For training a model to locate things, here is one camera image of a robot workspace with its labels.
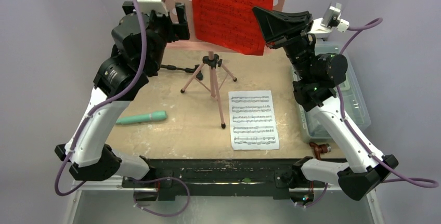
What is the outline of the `white sheet music page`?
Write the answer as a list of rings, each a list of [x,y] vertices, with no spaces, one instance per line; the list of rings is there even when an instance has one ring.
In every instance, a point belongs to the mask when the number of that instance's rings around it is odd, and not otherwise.
[[[277,122],[270,90],[230,91],[229,126],[233,150],[278,150]]]

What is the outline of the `pink music stand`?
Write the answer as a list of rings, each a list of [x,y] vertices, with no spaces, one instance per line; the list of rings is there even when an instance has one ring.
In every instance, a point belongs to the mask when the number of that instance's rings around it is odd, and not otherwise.
[[[178,21],[175,3],[180,2],[184,3],[186,6],[186,16],[190,31],[190,40],[186,41],[187,47],[193,47],[196,50],[206,50],[207,55],[203,57],[201,64],[199,65],[199,69],[206,68],[209,72],[209,85],[207,85],[206,89],[210,93],[210,96],[214,98],[216,101],[221,100],[221,96],[219,94],[220,89],[223,85],[223,82],[218,80],[217,71],[223,70],[226,72],[226,77],[236,81],[237,78],[227,69],[226,65],[223,63],[222,59],[218,56],[218,51],[229,51],[235,52],[225,47],[221,47],[218,45],[214,45],[211,43],[200,41],[195,36],[194,31],[194,23],[193,23],[193,11],[192,11],[192,0],[165,0],[166,7],[169,11],[169,16],[175,22]],[[285,0],[273,0],[272,9],[281,10]]]

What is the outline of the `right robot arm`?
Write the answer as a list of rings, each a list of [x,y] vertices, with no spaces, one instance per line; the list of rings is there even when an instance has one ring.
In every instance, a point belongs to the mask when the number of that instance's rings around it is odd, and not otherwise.
[[[268,48],[282,48],[300,80],[293,82],[296,102],[330,134],[345,155],[344,163],[305,157],[292,167],[291,186],[321,181],[339,186],[353,200],[361,200],[398,165],[354,126],[344,110],[338,86],[346,80],[348,61],[342,54],[315,53],[316,34],[350,29],[340,5],[313,19],[308,11],[287,13],[254,6],[252,13]]]

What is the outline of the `red sheet music page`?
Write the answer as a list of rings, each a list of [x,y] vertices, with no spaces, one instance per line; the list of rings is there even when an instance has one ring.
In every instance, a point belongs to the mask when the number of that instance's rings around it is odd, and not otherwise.
[[[192,0],[196,38],[244,55],[263,55],[254,6],[272,9],[273,0]]]

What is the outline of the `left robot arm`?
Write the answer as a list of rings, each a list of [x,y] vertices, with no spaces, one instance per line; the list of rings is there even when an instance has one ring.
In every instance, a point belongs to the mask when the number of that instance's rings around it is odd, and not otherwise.
[[[177,22],[154,10],[137,12],[123,4],[124,17],[112,29],[111,56],[99,67],[83,119],[72,139],[56,146],[56,155],[70,163],[77,181],[104,181],[118,175],[134,178],[142,187],[154,183],[147,159],[111,148],[107,139],[122,112],[139,90],[156,76],[168,43],[190,38],[186,6],[176,3]]]

